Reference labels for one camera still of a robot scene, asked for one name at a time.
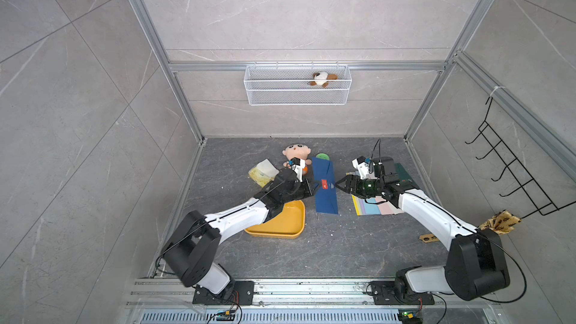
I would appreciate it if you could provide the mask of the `small brown white plush dog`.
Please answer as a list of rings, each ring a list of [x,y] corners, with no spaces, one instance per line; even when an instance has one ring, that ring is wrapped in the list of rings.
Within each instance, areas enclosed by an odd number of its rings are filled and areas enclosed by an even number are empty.
[[[331,81],[338,80],[337,74],[323,72],[317,72],[313,74],[313,79],[308,83],[309,86],[320,86],[326,88]]]

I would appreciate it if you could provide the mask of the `pink plush doll orange pants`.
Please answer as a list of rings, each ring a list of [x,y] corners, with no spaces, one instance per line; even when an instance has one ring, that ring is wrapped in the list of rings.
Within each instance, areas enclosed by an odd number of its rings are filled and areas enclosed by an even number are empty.
[[[302,174],[306,175],[308,173],[309,166],[312,165],[312,160],[308,157],[311,154],[311,149],[307,145],[299,143],[291,144],[288,145],[282,153],[286,157],[286,161],[283,163],[285,167],[290,166],[292,159],[298,158],[305,161]]]

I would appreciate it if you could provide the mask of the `yellow plastic storage tray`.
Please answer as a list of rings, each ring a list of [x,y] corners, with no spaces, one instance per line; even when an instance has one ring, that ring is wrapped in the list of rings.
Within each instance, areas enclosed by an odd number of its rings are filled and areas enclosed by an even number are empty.
[[[296,239],[305,229],[306,210],[301,200],[288,202],[283,211],[273,219],[251,226],[245,232],[254,237]]]

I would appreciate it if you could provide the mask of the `dark green envelope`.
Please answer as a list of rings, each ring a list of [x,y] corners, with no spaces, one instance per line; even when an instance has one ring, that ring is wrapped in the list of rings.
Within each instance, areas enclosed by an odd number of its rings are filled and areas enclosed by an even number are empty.
[[[407,172],[401,163],[395,163],[394,168],[401,182],[412,182],[414,185],[416,185],[416,182],[412,176]]]

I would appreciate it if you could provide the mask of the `pink envelope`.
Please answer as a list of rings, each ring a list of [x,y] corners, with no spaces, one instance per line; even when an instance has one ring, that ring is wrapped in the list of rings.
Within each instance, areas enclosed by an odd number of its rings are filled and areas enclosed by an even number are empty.
[[[378,203],[377,208],[379,209],[379,213],[381,215],[397,215],[403,213],[401,209],[395,207],[391,202],[387,200]]]

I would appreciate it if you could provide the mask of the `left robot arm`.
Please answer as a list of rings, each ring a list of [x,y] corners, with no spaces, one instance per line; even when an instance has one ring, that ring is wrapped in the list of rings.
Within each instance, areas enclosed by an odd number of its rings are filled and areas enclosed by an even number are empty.
[[[284,168],[258,193],[233,208],[213,214],[186,214],[157,260],[163,260],[185,287],[199,286],[213,296],[228,299],[234,280],[215,263],[219,245],[249,227],[275,218],[286,203],[314,196],[321,187],[309,175],[299,179],[292,169]]]

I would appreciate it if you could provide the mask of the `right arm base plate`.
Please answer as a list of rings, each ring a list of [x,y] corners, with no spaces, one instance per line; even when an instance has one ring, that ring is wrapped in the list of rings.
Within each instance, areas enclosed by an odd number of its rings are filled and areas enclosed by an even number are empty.
[[[375,305],[434,305],[431,294],[411,292],[404,284],[391,280],[372,281],[366,286],[366,294]]]

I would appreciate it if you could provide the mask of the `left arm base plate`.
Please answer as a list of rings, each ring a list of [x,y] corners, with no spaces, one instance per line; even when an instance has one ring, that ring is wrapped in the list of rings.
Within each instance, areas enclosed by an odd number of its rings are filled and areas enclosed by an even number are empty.
[[[252,305],[255,283],[252,280],[232,281],[219,294],[198,286],[193,296],[193,304],[200,305]]]

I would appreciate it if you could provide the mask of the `aluminium mounting rail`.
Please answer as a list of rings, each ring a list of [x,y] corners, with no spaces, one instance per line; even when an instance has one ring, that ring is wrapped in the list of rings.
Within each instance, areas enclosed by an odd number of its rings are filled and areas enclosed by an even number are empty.
[[[231,297],[139,279],[116,323],[508,323],[503,309],[443,293],[394,293],[390,278],[242,278]]]

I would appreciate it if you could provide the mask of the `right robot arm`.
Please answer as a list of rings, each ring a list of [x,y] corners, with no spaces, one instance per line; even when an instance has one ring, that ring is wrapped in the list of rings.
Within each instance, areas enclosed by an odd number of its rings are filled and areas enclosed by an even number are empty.
[[[435,203],[412,180],[402,179],[390,157],[352,162],[355,175],[334,186],[362,200],[381,198],[416,219],[448,251],[444,265],[406,268],[397,272],[395,294],[445,293],[471,301],[510,285],[506,251],[492,229],[479,229]]]

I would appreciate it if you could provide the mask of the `yellow patterned cloth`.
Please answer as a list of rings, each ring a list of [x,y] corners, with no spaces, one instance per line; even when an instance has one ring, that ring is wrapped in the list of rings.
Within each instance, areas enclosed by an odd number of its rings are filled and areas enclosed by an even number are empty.
[[[495,216],[489,218],[480,226],[474,226],[434,207],[424,208],[412,214],[412,216],[429,229],[447,248],[457,236],[468,236],[479,233],[482,230],[492,230],[499,236],[506,235],[513,231],[521,222],[519,217],[512,215],[508,211],[501,211],[501,213],[495,214]]]

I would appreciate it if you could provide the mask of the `black wall hook rack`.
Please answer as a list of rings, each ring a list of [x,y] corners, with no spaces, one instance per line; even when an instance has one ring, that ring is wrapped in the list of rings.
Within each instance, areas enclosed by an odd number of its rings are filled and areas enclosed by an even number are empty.
[[[477,127],[474,138],[465,141],[467,146],[472,146],[478,141],[488,145],[489,150],[481,156],[475,156],[477,161],[483,161],[490,156],[494,156],[501,163],[499,175],[490,177],[493,183],[501,182],[504,177],[513,179],[512,189],[499,193],[500,198],[510,198],[517,193],[522,193],[528,209],[524,209],[520,214],[521,219],[526,219],[534,215],[546,217],[575,205],[575,201],[566,204],[556,203],[552,196],[544,189],[536,177],[528,170],[527,165],[521,160],[497,132],[494,126],[488,121],[494,99],[489,97],[484,105],[486,111],[484,118]]]

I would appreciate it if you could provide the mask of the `yellow envelope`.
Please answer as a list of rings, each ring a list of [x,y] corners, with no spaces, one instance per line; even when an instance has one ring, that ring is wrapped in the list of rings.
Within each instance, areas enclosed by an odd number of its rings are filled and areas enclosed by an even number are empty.
[[[361,206],[359,205],[359,200],[358,200],[358,198],[357,198],[356,196],[352,196],[352,202],[353,202],[353,205],[354,205],[355,213],[356,213],[358,216],[363,216],[363,214],[362,214],[362,208],[361,208]]]

